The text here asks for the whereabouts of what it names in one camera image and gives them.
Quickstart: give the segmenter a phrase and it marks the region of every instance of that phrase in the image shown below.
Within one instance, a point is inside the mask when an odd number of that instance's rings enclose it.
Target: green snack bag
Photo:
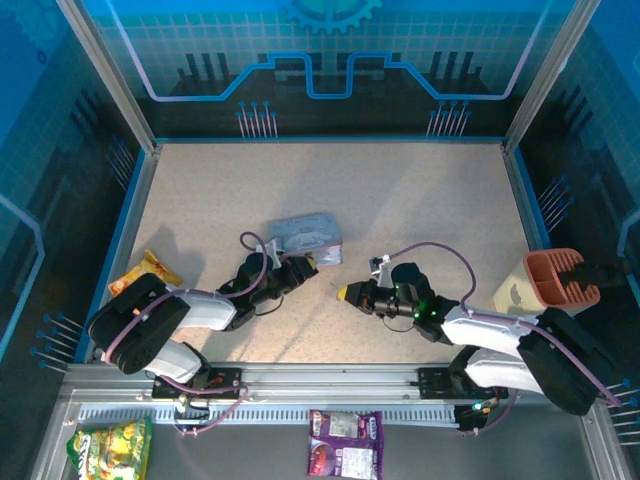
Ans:
[[[77,431],[67,443],[80,480],[144,480],[151,445],[151,419]]]

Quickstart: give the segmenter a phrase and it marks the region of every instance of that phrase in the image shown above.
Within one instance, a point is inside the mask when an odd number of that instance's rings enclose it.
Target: speckled tabletop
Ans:
[[[367,279],[371,256],[431,240],[468,258],[478,277],[471,304],[491,308],[494,291],[527,252],[497,144],[175,144],[162,150],[130,264],[151,248],[185,286],[214,290],[244,261],[241,232],[266,236],[271,220],[316,212],[336,216],[343,265],[324,269],[280,310],[235,332],[183,329],[174,339],[215,361],[449,361],[456,348],[389,331],[338,302],[339,287]],[[402,260],[415,261],[445,297],[470,287],[464,266],[445,251],[420,249]]]

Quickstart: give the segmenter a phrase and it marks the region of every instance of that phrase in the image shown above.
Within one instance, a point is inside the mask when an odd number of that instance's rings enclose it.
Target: gray box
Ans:
[[[331,213],[276,220],[269,224],[269,234],[285,257],[311,253],[319,267],[342,263],[342,234]]]

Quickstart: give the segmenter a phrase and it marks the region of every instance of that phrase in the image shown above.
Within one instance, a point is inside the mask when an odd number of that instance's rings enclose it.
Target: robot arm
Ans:
[[[308,257],[276,259],[278,268],[274,268],[274,260],[269,257],[266,274],[255,288],[239,297],[223,296],[252,285],[260,274],[263,259],[262,253],[248,255],[236,277],[215,294],[187,292],[167,298],[120,341],[111,354],[111,362],[126,374],[145,369],[178,383],[197,383],[198,375],[206,376],[208,362],[187,344],[171,340],[175,330],[189,327],[235,330],[254,317],[259,304],[288,294],[318,273],[315,262]],[[94,315],[89,335],[106,351],[147,305],[174,290],[153,274],[141,276]]]
[[[413,318],[415,329],[430,342],[465,346],[449,368],[453,392],[477,387],[524,389],[546,395],[568,413],[587,413],[599,390],[528,327],[552,333],[596,377],[607,378],[613,370],[612,357],[567,313],[548,308],[540,315],[515,317],[465,310],[459,302],[436,295],[415,263],[390,270],[388,261],[388,257],[372,259],[376,278],[350,284],[338,297],[368,315]]]

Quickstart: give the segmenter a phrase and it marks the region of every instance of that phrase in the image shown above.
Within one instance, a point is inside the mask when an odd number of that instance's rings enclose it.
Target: yellow snack bag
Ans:
[[[151,443],[151,419],[109,428],[80,430],[67,454],[82,480],[144,480]]]
[[[179,287],[180,284],[182,284],[182,278],[160,263],[160,260],[158,260],[151,250],[145,250],[140,263],[118,280],[109,284],[109,291],[111,292],[111,295],[114,297],[120,295],[129,287],[129,285],[145,273],[153,273],[164,283],[168,283],[176,287]]]

